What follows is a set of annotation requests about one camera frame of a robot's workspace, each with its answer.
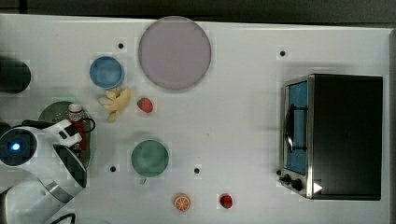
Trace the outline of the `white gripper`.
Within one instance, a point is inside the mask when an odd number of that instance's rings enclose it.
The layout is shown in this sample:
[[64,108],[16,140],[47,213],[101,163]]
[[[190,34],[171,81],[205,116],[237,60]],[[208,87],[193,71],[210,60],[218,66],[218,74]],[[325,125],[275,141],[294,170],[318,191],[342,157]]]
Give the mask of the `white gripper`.
[[63,119],[60,122],[45,128],[44,132],[52,134],[56,139],[56,144],[66,147],[78,144],[82,140],[77,128],[68,119]]

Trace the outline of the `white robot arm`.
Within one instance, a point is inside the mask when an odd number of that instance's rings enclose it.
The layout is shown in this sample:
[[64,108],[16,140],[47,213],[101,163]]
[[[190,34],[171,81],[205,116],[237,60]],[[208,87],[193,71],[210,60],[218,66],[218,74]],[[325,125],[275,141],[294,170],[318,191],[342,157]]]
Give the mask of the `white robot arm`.
[[44,224],[87,184],[87,169],[72,151],[81,141],[67,119],[26,120],[1,134],[1,163],[29,175],[1,193],[1,224]]

